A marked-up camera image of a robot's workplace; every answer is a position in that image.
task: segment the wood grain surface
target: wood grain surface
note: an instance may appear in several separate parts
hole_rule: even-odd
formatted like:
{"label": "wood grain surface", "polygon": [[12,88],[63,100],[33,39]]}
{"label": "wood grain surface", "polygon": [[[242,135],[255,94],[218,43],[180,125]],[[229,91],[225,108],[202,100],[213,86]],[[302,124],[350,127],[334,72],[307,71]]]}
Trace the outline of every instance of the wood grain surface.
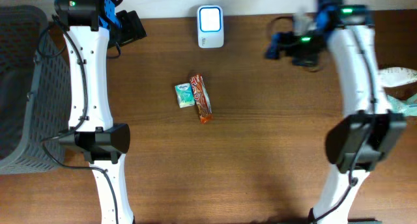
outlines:
{"label": "wood grain surface", "polygon": [[[226,17],[220,49],[198,48],[195,18],[143,20],[148,37],[108,61],[112,115],[132,133],[126,183],[137,223],[283,221],[306,217],[318,201],[328,174],[324,137],[342,120],[338,75],[327,53],[318,73],[289,58],[265,60],[266,25],[275,16]],[[416,68],[417,11],[377,12],[375,21],[379,64]],[[212,103],[206,125],[195,107],[178,107],[174,91],[194,72]],[[416,222],[416,142],[409,119],[351,218]],[[70,151],[66,163],[87,164]],[[91,172],[0,176],[0,223],[87,224],[100,216]]]}

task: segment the white device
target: white device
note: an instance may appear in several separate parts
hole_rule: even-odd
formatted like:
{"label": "white device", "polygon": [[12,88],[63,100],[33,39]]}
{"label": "white device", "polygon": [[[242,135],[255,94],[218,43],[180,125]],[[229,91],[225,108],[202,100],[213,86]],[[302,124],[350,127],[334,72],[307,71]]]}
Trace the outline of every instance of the white device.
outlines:
{"label": "white device", "polygon": [[220,48],[224,45],[223,10],[220,6],[201,6],[197,10],[198,45]]}

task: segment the gray basket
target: gray basket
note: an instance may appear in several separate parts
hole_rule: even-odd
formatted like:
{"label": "gray basket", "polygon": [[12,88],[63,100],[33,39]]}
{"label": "gray basket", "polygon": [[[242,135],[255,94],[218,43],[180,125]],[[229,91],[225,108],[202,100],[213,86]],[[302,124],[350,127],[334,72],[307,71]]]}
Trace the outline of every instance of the gray basket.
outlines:
{"label": "gray basket", "polygon": [[[61,56],[41,59],[35,52],[47,24],[37,7],[0,7],[0,175],[56,168],[39,142],[68,128],[70,72]],[[58,52],[49,35],[42,48],[47,54]],[[58,142],[46,146],[64,160]]]}

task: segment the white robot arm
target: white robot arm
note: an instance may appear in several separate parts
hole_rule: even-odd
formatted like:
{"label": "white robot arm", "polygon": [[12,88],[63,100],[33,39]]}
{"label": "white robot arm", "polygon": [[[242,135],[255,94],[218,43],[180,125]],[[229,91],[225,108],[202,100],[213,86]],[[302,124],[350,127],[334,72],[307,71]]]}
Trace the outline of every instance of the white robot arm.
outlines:
{"label": "white robot arm", "polygon": [[[295,28],[311,25],[297,21],[303,18],[295,17]],[[318,54],[328,48],[336,61],[345,120],[327,135],[330,174],[319,202],[310,210],[309,222],[347,224],[360,186],[388,156],[406,122],[403,115],[391,112],[381,85],[374,25],[365,6],[319,0],[315,26],[304,27],[305,33],[274,35],[266,57],[279,59],[284,51],[293,57],[294,65],[312,67],[318,64]]]}
{"label": "white robot arm", "polygon": [[115,13],[121,1],[55,0],[59,18],[53,16],[68,48],[72,107],[69,129],[47,140],[59,139],[62,146],[84,154],[96,179],[102,224],[135,223],[124,177],[130,129],[111,117],[106,54],[116,46],[120,55],[121,46],[144,38],[146,32],[134,11]]}

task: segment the orange wrapper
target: orange wrapper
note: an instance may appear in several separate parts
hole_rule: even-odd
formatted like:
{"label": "orange wrapper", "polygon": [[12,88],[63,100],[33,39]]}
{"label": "orange wrapper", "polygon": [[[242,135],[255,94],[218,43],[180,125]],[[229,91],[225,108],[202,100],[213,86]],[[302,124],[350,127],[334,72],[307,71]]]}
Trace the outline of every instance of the orange wrapper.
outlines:
{"label": "orange wrapper", "polygon": [[213,119],[213,114],[211,112],[210,99],[204,86],[201,74],[191,77],[190,83],[193,90],[194,100],[198,107],[200,122],[205,124]]}

